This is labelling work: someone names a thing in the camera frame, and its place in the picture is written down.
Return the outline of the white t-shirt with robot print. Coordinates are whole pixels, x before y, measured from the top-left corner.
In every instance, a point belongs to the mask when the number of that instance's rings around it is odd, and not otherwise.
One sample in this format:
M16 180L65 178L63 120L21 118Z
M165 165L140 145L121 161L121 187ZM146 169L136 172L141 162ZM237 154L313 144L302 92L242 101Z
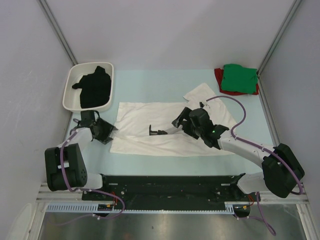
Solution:
M197 109L209 100L204 109L215 124L228 128L236 121L215 92L202 83L185 96L185 102L120 102L110 153L160 157L224 156L231 152L209 148L172 125L184 108Z

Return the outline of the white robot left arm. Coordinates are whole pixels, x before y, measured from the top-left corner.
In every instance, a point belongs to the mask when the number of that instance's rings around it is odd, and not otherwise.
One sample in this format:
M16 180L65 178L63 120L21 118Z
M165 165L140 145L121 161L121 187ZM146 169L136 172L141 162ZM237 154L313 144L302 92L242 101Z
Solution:
M81 119L75 119L76 126L61 144L45 150L45 171L50 191L93 189L100 200L110 196L111 188L103 183L103 176L87 171L83 151L94 140L103 145L110 143L117 128L100 117L97 110L80 112Z

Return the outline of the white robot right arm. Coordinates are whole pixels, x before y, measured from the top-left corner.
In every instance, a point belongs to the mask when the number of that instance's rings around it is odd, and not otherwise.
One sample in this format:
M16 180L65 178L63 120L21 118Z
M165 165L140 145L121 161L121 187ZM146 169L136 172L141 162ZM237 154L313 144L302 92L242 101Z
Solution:
M242 173L232 182L230 194L237 201L261 191L270 191L284 199L294 193L295 186L301 185L305 172L285 144L265 146L238 137L228 127L213 124L203 108L185 107L172 125L195 139L202 139L209 148L234 153L262 169L258 173Z

